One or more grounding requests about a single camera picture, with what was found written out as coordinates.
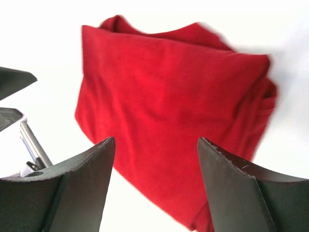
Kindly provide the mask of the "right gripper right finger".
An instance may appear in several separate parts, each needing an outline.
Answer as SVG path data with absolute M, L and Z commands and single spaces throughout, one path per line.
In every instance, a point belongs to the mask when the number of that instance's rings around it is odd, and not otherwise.
M 205 138 L 197 152 L 215 231 L 308 231 L 307 179 L 263 168 Z

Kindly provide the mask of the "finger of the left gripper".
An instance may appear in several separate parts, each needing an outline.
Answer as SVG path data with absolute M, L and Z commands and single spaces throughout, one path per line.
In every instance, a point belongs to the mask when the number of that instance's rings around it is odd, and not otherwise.
M 0 132 L 23 118 L 23 114 L 14 108 L 0 109 Z
M 0 68 L 0 99 L 3 100 L 35 83 L 37 78 L 26 71 Z

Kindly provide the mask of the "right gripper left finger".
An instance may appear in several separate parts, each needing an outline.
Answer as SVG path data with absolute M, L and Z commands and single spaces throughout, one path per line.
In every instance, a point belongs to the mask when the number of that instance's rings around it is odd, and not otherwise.
M 0 181 L 3 232 L 97 232 L 110 183 L 113 137 L 25 177 Z

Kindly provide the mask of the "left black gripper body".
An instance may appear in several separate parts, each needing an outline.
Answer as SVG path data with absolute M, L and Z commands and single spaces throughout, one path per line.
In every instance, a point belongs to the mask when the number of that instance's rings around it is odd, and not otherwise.
M 20 139 L 25 145 L 30 158 L 20 170 L 20 176 L 31 176 L 31 173 L 51 167 L 53 164 L 38 139 L 34 135 L 26 117 L 20 120 Z

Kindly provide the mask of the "red t shirt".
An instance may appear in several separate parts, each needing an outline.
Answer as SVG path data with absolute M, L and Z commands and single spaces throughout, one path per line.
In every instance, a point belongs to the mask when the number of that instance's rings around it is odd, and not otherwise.
M 128 182 L 189 230 L 213 231 L 197 141 L 253 158 L 277 98 L 268 56 L 236 52 L 198 23 L 146 34 L 116 15 L 81 33 L 83 133 L 113 136 Z

